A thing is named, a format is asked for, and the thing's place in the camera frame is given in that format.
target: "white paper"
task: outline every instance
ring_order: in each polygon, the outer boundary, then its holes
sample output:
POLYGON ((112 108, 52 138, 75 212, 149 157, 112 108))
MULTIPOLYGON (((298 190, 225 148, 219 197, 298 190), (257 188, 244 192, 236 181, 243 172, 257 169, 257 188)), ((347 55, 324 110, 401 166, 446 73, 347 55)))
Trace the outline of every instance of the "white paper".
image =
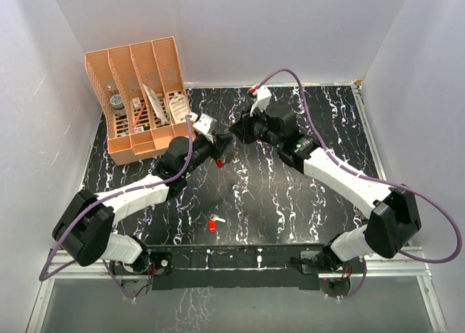
POLYGON ((189 115, 189 105, 184 95, 175 95, 169 101, 169 110, 173 115, 174 123, 178 124, 185 121, 186 115, 189 115))
POLYGON ((149 87, 144 86, 145 93, 147 93, 148 99, 150 104, 152 104, 152 108, 155 111, 155 115, 161 120, 161 124, 168 123, 168 120, 165 117, 165 113, 163 112, 163 108, 161 107, 160 100, 157 97, 157 94, 149 87))

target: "small red key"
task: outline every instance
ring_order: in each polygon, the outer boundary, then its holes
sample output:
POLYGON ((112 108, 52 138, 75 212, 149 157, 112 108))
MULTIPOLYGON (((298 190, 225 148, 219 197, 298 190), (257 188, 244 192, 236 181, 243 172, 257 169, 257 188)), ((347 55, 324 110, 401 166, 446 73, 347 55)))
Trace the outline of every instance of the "small red key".
POLYGON ((217 231, 217 224, 214 220, 209 220, 209 230, 211 233, 216 233, 217 231))

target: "small bottle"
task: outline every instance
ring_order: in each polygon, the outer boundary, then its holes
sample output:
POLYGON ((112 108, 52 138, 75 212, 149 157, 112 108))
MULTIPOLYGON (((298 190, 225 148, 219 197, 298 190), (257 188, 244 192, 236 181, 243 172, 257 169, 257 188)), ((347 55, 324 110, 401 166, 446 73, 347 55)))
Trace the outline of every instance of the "small bottle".
POLYGON ((123 98, 120 95, 113 95, 110 98, 110 105, 113 112, 117 116, 125 116, 126 110, 124 110, 123 98))

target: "cable connector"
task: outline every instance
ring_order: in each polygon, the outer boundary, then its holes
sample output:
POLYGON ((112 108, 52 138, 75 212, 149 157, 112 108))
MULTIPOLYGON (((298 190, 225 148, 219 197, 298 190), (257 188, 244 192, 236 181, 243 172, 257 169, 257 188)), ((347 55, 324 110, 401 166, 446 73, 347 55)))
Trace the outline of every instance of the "cable connector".
POLYGON ((250 110, 251 117, 254 115, 254 111, 256 108, 259 109, 260 112, 265 111, 268 104, 270 104, 270 99, 272 95, 268 87, 261 86, 260 88, 258 88, 257 91, 255 91, 255 96, 256 96, 255 103, 252 104, 252 107, 250 110))
POLYGON ((258 91, 258 90, 259 90, 259 84, 255 84, 255 85, 253 85, 252 87, 250 87, 250 88, 248 89, 247 92, 248 92, 252 97, 255 97, 255 96, 256 96, 256 91, 258 91))

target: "white label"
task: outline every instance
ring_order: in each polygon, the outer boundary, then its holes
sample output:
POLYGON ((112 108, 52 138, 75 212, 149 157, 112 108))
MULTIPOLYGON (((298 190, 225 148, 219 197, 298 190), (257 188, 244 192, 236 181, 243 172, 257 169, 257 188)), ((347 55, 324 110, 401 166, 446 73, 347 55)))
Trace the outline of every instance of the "white label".
POLYGON ((140 102, 140 98, 132 98, 132 106, 134 109, 139 110, 142 107, 142 103, 140 102))
POLYGON ((163 108, 161 107, 161 102, 158 99, 157 94, 147 86, 143 86, 145 93, 147 93, 150 104, 152 104, 152 108, 155 111, 155 115, 161 120, 161 124, 166 124, 168 120, 165 117, 165 113, 163 112, 163 108))
POLYGON ((176 124, 185 121, 186 115, 189 115, 190 112, 186 97, 184 95, 175 95, 169 102, 169 110, 176 124))

